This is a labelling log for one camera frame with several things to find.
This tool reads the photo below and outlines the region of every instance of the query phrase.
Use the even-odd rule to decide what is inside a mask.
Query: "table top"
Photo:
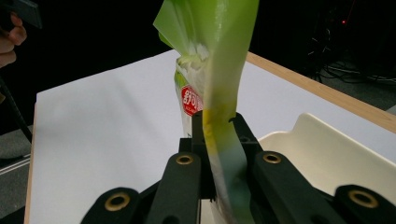
[[[25,223],[78,223],[108,189],[161,178],[182,137],[177,57],[166,51],[37,95]],[[237,111],[257,137],[308,112],[396,163],[396,116],[253,53]]]

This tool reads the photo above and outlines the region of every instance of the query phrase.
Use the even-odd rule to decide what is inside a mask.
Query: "transparent plastic wrapper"
[[[217,223],[254,223],[247,161],[230,119],[259,0],[164,0],[154,21],[162,42],[180,53],[174,75],[186,137],[203,111],[203,132],[217,198]]]

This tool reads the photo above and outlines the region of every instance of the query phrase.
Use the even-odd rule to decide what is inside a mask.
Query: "black cable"
[[[8,104],[10,105],[12,116],[14,117],[15,121],[17,122],[18,126],[22,130],[23,134],[26,136],[26,138],[29,140],[30,143],[32,143],[32,132],[30,131],[29,127],[27,126],[21,111],[18,109],[17,104],[14,101],[14,98],[12,97],[11,92],[8,90],[8,87],[6,85],[6,82],[2,79],[0,76],[0,88],[3,89],[4,95],[6,96],[6,100]]]

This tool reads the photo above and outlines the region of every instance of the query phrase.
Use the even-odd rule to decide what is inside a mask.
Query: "human hand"
[[[14,47],[22,44],[27,37],[21,18],[13,12],[10,17],[14,28],[7,31],[0,27],[0,68],[17,60]]]

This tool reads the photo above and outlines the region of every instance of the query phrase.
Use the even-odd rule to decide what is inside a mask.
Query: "red logo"
[[[181,100],[183,101],[184,112],[190,116],[204,107],[201,98],[190,85],[181,88]]]

